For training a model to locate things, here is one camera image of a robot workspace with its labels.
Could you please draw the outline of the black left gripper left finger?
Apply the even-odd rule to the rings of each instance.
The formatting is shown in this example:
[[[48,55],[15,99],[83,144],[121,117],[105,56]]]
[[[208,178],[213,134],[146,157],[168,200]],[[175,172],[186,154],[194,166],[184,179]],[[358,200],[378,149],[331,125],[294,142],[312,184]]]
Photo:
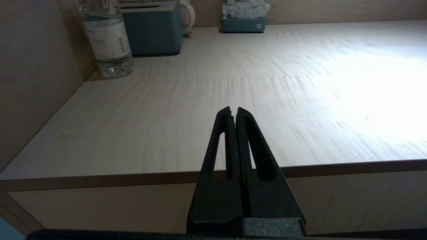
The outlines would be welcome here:
[[[225,135],[226,178],[214,177],[220,135]],[[198,182],[186,218],[188,234],[220,234],[244,215],[235,122],[230,107],[215,118]]]

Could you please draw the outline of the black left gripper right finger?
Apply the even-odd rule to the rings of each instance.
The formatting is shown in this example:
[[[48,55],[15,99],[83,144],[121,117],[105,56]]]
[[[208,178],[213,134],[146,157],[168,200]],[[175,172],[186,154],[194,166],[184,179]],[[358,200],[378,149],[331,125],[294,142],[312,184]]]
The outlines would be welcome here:
[[[244,108],[236,115],[244,213],[252,218],[290,218],[304,228],[305,217],[254,116]]]

